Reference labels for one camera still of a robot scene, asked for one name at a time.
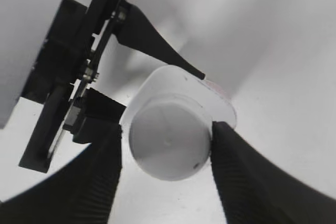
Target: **white background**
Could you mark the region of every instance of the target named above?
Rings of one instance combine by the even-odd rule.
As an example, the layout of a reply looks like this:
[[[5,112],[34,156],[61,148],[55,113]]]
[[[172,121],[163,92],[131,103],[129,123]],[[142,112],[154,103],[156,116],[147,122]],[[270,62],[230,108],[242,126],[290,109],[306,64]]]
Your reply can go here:
[[[129,1],[226,90],[238,133],[290,174],[336,198],[336,0]],[[111,39],[96,88],[127,104],[160,65]],[[46,177],[17,167],[39,111],[21,99],[0,132],[2,200]],[[51,172],[81,149],[67,136]],[[124,150],[111,223],[225,220],[209,167],[186,181],[161,182],[140,171]]]

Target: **black plastic part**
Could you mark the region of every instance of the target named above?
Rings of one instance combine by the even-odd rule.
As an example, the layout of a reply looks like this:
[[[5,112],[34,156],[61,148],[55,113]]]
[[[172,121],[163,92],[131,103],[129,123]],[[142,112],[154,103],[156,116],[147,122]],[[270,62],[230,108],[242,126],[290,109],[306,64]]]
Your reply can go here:
[[[127,10],[125,21],[113,32],[120,44],[141,51],[167,64],[183,68],[200,79],[205,78],[202,72],[183,59],[162,38],[139,8],[125,1],[122,1],[120,6]]]
[[[215,183],[228,224],[334,224],[336,201],[265,159],[225,122],[213,123]]]
[[[72,120],[74,120],[73,117],[76,117],[75,121],[74,122],[72,120],[69,121],[69,117],[72,118]],[[69,111],[68,117],[64,121],[63,130],[70,132],[72,135],[76,134],[80,130],[84,119],[85,119],[85,98],[79,97],[76,98],[72,109]]]
[[[46,173],[50,166],[48,150],[69,109],[72,85],[58,85],[48,97],[33,134],[20,160],[20,167]]]
[[[88,41],[92,33],[100,32],[104,21],[109,19],[116,10],[119,0],[92,0],[78,31],[75,47],[83,49],[83,43]]]
[[[91,143],[104,137],[104,122],[119,123],[125,106],[102,93],[89,89],[83,99],[83,115],[78,119],[80,128],[71,131],[72,141],[78,144]]]
[[[3,224],[107,224],[121,171],[121,127],[46,181],[0,206]]]
[[[86,10],[85,6],[74,0],[62,0],[21,94],[22,97],[45,103],[63,65],[67,62],[65,52],[71,47]]]
[[[92,54],[92,60],[90,61],[89,67],[94,71],[95,74],[97,73],[101,56],[105,50],[107,43],[109,42],[111,38],[112,31],[114,29],[115,24],[116,24],[115,19],[111,19],[108,21],[108,24],[106,25],[106,28],[101,36],[101,39],[97,45],[97,48],[95,52]]]

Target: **white wall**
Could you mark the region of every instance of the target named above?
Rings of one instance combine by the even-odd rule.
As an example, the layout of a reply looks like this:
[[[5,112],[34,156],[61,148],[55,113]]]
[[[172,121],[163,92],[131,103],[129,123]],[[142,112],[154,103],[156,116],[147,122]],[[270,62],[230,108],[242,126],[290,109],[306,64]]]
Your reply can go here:
[[[0,0],[0,129],[26,82],[61,0]]]
[[[237,109],[237,131],[252,146],[336,197],[335,0],[130,1],[186,59],[227,91]],[[161,63],[115,43],[111,39],[104,54],[96,88],[127,103]],[[9,128],[0,132],[3,199],[43,178],[16,167],[36,120],[31,106],[20,101]],[[67,138],[52,170],[78,151]],[[124,150],[111,223],[191,222],[224,223],[209,167],[183,182],[161,182],[140,171]]]

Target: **black mount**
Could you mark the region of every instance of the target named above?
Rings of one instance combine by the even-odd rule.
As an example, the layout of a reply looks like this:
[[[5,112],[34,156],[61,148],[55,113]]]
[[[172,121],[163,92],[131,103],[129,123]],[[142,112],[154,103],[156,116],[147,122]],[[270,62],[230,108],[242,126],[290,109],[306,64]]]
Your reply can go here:
[[[94,35],[99,34],[101,39],[93,50]],[[92,0],[89,7],[74,0],[62,0],[22,92],[22,97],[44,104],[44,108],[20,161],[21,167],[46,173],[60,129],[75,134],[76,143],[87,142],[86,136],[104,118],[96,115],[82,121],[73,119],[74,111],[81,116],[85,113],[77,107],[83,94],[89,98],[86,109],[94,107],[95,102],[100,102],[103,108],[114,104],[112,108],[116,110],[109,113],[115,120],[120,118],[122,105],[107,97],[92,96],[92,90],[85,91],[98,77],[98,65],[112,34],[124,46],[181,67],[200,79],[205,77],[164,40],[140,9],[125,0]],[[81,84],[71,95],[78,79]],[[76,120],[78,131],[74,132],[65,122],[69,117]]]

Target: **white surface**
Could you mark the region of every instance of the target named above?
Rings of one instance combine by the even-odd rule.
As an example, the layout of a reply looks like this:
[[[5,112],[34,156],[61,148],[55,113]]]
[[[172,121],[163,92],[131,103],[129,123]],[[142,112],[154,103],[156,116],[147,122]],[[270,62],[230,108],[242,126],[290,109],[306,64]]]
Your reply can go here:
[[[0,0],[0,129],[6,124],[61,0]]]
[[[310,186],[336,197],[335,0],[131,0],[181,54],[219,83],[237,110],[237,131]],[[128,102],[161,64],[109,49],[96,87]],[[33,130],[21,102],[0,132],[0,198],[42,179],[16,165]],[[78,150],[66,140],[54,164]],[[124,150],[111,223],[224,223],[210,169],[182,182],[151,178]]]

